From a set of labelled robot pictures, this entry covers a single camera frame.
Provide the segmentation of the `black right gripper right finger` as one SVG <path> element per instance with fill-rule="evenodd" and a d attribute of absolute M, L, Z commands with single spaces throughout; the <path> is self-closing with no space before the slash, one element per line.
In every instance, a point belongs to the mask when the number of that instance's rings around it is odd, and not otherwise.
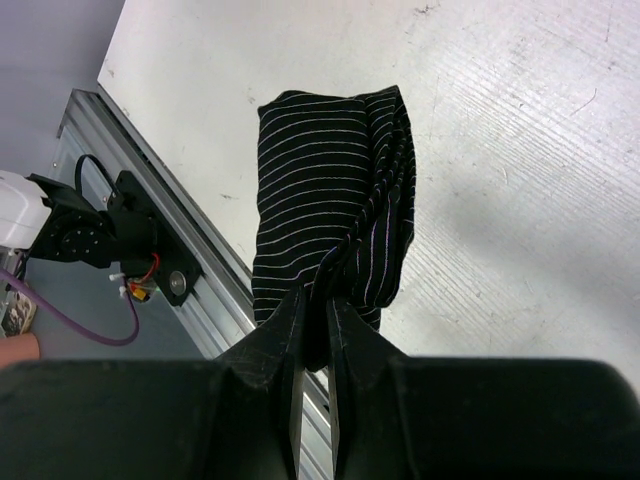
<path fill-rule="evenodd" d="M 336 479 L 408 479 L 389 360 L 403 353 L 344 299 L 327 302 L 330 417 Z"/>

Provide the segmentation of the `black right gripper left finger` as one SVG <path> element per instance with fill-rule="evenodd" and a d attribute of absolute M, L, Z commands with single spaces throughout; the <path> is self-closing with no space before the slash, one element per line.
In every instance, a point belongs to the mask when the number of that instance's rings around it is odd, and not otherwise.
<path fill-rule="evenodd" d="M 215 359 L 216 479 L 296 479 L 303 397 L 306 292 L 290 290 L 244 339 Z"/>

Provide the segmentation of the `black striped underwear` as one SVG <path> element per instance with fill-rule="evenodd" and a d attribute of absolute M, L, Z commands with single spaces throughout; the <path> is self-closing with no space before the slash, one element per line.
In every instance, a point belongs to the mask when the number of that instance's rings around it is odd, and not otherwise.
<path fill-rule="evenodd" d="M 264 323 L 304 289 L 314 372 L 328 363 L 328 300 L 347 300 L 378 328 L 399 291 L 414 237 L 411 123 L 397 86 L 352 97 L 286 91 L 258 116 L 254 318 Z"/>

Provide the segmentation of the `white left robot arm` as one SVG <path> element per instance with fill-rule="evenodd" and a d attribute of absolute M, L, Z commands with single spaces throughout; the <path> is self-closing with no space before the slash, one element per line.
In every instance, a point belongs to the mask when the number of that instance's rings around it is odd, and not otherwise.
<path fill-rule="evenodd" d="M 30 249 L 49 216 L 45 192 L 33 181 L 9 171 L 1 171 L 1 246 Z"/>

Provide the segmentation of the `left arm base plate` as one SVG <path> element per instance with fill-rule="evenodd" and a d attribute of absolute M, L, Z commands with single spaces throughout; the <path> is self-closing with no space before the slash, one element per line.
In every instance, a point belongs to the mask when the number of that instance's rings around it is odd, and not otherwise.
<path fill-rule="evenodd" d="M 104 210 L 83 195 L 87 161 L 109 186 Z M 28 250 L 32 258 L 83 262 L 98 269 L 118 262 L 127 280 L 137 286 L 152 282 L 171 305 L 184 304 L 201 266 L 132 172 L 123 170 L 114 178 L 96 156 L 83 154 L 76 161 L 73 186 L 37 174 L 28 179 L 44 191 L 43 203 L 51 209 Z"/>

